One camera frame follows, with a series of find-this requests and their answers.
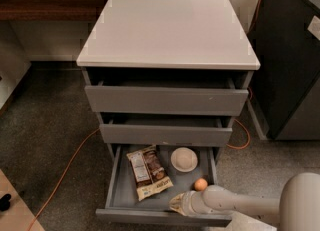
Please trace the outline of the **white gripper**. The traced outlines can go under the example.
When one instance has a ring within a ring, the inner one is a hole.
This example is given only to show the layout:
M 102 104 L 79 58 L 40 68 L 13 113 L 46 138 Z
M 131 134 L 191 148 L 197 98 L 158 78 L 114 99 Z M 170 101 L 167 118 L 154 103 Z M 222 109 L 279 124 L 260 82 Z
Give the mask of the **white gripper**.
M 169 202 L 171 210 L 183 216 L 208 215 L 212 213 L 212 208 L 208 207 L 201 192 L 188 191 L 173 197 Z

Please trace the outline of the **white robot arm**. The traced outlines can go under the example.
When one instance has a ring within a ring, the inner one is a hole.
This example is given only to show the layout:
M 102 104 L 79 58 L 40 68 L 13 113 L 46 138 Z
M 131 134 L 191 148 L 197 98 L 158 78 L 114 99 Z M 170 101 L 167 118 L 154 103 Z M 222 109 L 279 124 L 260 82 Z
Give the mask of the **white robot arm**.
M 203 191 L 187 191 L 169 202 L 183 216 L 278 216 L 279 231 L 320 231 L 320 175 L 300 173 L 284 185 L 279 199 L 233 193 L 218 185 Z

